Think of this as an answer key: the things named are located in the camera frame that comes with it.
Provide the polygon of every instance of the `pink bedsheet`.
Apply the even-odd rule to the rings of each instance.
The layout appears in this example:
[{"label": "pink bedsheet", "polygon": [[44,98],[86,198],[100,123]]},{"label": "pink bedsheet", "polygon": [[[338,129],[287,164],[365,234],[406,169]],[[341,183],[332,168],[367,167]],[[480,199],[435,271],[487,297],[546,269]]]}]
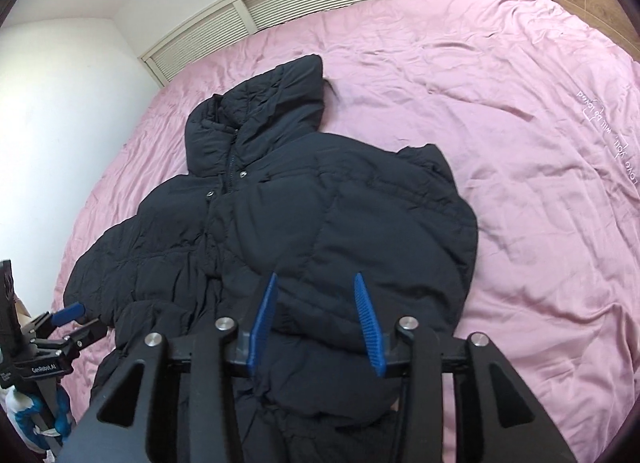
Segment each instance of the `pink bedsheet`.
[{"label": "pink bedsheet", "polygon": [[[637,393],[640,64],[550,0],[363,2],[188,66],[81,211],[54,307],[78,256],[185,172],[183,127],[197,103],[309,53],[322,56],[330,83],[324,131],[387,150],[443,150],[480,229],[458,336],[488,332],[578,459],[593,462]],[[76,417],[111,347],[84,351],[65,379]]]}]

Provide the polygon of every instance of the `silver bolt head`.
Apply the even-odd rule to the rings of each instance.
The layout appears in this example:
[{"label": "silver bolt head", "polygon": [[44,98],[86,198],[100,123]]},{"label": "silver bolt head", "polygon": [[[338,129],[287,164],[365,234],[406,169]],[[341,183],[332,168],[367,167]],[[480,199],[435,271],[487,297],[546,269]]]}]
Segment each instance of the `silver bolt head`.
[{"label": "silver bolt head", "polygon": [[222,317],[216,320],[216,328],[220,331],[229,331],[235,325],[236,322],[231,317]]},{"label": "silver bolt head", "polygon": [[400,319],[400,327],[408,331],[416,329],[419,325],[420,322],[418,322],[418,319],[415,317],[406,316]]},{"label": "silver bolt head", "polygon": [[484,333],[473,333],[471,335],[471,343],[479,348],[483,348],[489,344],[489,337]]},{"label": "silver bolt head", "polygon": [[145,344],[150,348],[160,345],[162,343],[162,335],[159,333],[149,333],[145,337]]}]

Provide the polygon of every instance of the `blue glove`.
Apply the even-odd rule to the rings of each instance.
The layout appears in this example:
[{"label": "blue glove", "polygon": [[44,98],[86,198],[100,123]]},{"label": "blue glove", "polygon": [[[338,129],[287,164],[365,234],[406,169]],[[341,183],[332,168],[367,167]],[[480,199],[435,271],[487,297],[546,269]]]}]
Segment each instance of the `blue glove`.
[{"label": "blue glove", "polygon": [[39,414],[44,408],[42,400],[33,395],[24,395],[11,387],[6,395],[6,413],[14,429],[20,435],[26,446],[37,453],[45,453],[49,449],[46,436],[61,436],[62,441],[71,434],[76,422],[71,414],[69,395],[58,386],[56,389],[58,401],[58,415],[54,429],[40,432],[33,421],[33,415]]}]

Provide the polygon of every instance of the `jacket hood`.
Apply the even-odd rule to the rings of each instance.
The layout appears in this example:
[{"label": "jacket hood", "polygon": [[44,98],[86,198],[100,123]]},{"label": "jacket hood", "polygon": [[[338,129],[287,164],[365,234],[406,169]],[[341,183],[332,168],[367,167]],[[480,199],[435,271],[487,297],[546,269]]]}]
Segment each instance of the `jacket hood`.
[{"label": "jacket hood", "polygon": [[229,155],[239,166],[318,130],[322,59],[308,55],[253,77],[198,105],[184,132],[187,166],[197,176],[224,173]]}]

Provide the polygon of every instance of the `wrinkled fabric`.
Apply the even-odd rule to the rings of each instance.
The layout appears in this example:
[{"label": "wrinkled fabric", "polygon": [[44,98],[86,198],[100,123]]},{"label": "wrinkled fabric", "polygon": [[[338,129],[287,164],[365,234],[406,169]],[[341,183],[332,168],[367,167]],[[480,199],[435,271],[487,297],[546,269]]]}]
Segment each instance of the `wrinkled fabric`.
[{"label": "wrinkled fabric", "polygon": [[[319,132],[323,97],[322,60],[309,55],[194,109],[188,175],[107,230],[66,285],[66,305],[82,303],[87,319],[116,331],[92,395],[150,332],[170,339],[241,319],[276,273],[276,335],[257,374],[235,385],[247,459],[388,461],[399,380],[370,367],[354,277],[362,273],[398,318],[450,335],[478,224],[436,146],[392,153]],[[189,392],[184,385],[178,439],[189,428]],[[178,459],[188,459],[188,443],[178,442]]]},{"label": "wrinkled fabric", "polygon": [[[80,212],[54,307],[79,256],[187,172],[193,108],[308,53],[322,55],[328,81],[321,130],[385,150],[431,142],[443,151],[479,218],[456,334],[488,332],[578,461],[593,462],[640,389],[640,66],[551,0],[373,0],[191,64],[156,96]],[[64,380],[76,417],[111,348],[113,334]],[[450,404],[448,394],[446,461]]]}]

